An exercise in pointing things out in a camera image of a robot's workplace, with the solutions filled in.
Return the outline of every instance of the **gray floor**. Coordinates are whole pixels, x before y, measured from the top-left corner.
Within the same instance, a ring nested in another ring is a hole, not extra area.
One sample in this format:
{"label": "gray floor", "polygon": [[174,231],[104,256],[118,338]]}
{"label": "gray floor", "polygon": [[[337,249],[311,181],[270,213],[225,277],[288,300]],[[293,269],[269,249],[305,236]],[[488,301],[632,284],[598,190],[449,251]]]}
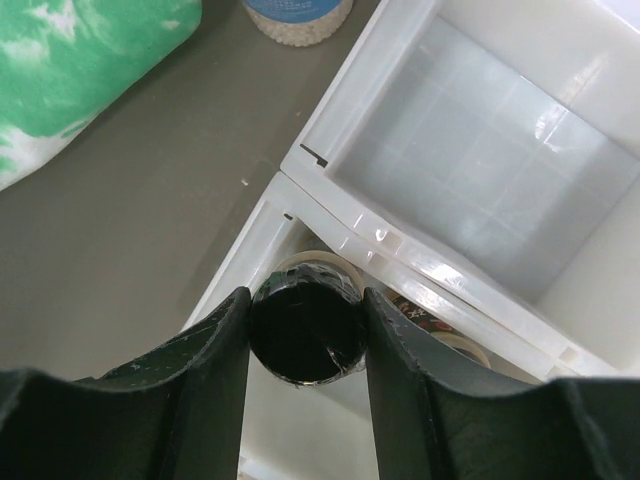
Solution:
{"label": "gray floor", "polygon": [[205,0],[187,43],[0,193],[0,368],[100,375],[177,333],[376,1],[309,49],[239,3]]}

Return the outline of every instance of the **black cylindrical object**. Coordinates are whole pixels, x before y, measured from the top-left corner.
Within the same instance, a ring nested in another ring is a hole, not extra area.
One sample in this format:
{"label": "black cylindrical object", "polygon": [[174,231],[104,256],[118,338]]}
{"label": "black cylindrical object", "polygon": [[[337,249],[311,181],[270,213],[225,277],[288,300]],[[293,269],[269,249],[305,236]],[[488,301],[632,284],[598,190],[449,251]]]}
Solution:
{"label": "black cylindrical object", "polygon": [[254,296],[251,349],[289,383],[340,378],[362,359],[366,338],[360,292],[329,266],[302,263],[274,272]]}

